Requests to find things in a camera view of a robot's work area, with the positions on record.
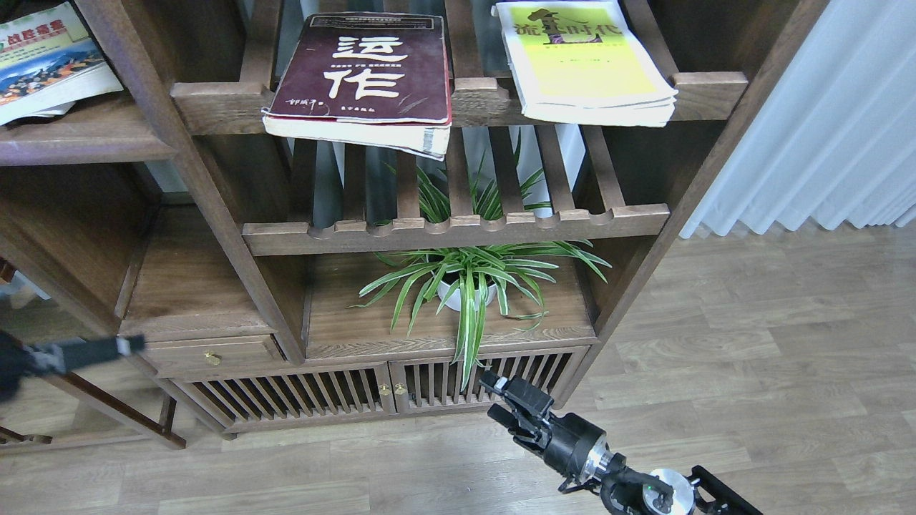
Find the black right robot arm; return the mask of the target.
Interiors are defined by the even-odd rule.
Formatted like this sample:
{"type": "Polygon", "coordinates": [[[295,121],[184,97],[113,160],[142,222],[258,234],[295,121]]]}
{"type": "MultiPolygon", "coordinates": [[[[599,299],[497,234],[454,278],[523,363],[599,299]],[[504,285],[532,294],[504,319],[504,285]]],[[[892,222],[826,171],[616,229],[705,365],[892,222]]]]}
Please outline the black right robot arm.
{"type": "Polygon", "coordinates": [[[702,466],[694,466],[690,476],[665,467],[648,475],[635,471],[625,456],[608,448],[603,429],[574,413],[556,416],[550,410],[553,398],[520,376],[485,371],[479,382],[510,407],[494,404],[488,416],[564,477],[562,494],[588,490],[611,514],[760,513],[702,466]]]}

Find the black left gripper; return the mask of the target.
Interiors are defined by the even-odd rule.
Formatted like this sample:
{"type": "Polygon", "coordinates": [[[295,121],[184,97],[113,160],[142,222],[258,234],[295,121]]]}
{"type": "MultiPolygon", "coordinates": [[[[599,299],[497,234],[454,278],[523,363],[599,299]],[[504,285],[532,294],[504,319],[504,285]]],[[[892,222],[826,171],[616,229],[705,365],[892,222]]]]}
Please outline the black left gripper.
{"type": "Polygon", "coordinates": [[[78,369],[115,361],[120,356],[146,349],[143,335],[115,336],[95,340],[73,338],[36,343],[25,348],[1,332],[1,402],[13,400],[23,377],[64,375],[78,369]]]}

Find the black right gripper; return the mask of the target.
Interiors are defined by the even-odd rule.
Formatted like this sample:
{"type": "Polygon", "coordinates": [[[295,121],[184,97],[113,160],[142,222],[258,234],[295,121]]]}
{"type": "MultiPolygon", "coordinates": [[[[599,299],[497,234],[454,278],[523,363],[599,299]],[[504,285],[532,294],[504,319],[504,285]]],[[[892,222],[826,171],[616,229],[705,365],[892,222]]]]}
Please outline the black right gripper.
{"type": "Polygon", "coordinates": [[[627,468],[627,459],[613,453],[606,432],[574,413],[558,418],[550,412],[553,398],[523,377],[500,377],[485,371],[478,384],[497,394],[511,408],[492,405],[487,416],[508,430],[513,442],[540,457],[564,477],[563,488],[592,488],[627,468]]]}

